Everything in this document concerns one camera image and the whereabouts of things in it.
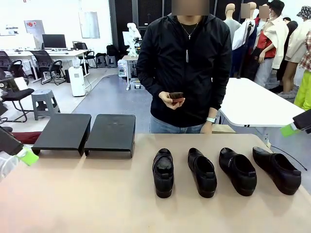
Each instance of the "gray shirt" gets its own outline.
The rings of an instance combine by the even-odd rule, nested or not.
[[[229,29],[230,29],[230,34],[231,34],[231,43],[233,42],[233,37],[234,37],[234,33],[237,29],[240,28],[241,24],[231,18],[228,18],[226,20],[224,20],[224,22],[226,23],[226,25],[228,25]]]

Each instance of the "plaid shirt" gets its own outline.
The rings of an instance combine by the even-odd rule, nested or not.
[[[311,72],[311,31],[309,31],[307,34],[306,46],[307,52],[302,57],[299,65],[307,71]]]

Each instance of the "yellow pants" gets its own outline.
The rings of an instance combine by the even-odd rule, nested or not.
[[[306,111],[311,109],[311,72],[307,70],[303,75],[294,104]]]

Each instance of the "computer monitor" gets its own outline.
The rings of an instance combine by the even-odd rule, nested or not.
[[[56,35],[56,34],[43,34],[43,43],[45,49],[65,49],[66,41],[65,35]]]

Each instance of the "shoe heel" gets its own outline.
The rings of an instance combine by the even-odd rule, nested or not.
[[[215,194],[215,191],[207,192],[207,191],[198,190],[198,192],[203,198],[212,198]]]
[[[295,192],[298,190],[298,188],[295,188],[295,189],[286,188],[286,187],[280,185],[277,181],[275,181],[275,180],[273,180],[273,181],[274,181],[274,184],[276,185],[277,189],[278,189],[281,193],[283,193],[283,194],[285,194],[285,195],[289,195],[289,196],[294,195]]]
[[[159,190],[156,189],[155,193],[159,198],[169,198],[172,194],[172,189],[168,192],[160,192]]]
[[[249,197],[254,193],[254,189],[242,189],[242,188],[236,188],[235,189],[240,195],[245,196],[245,197]]]

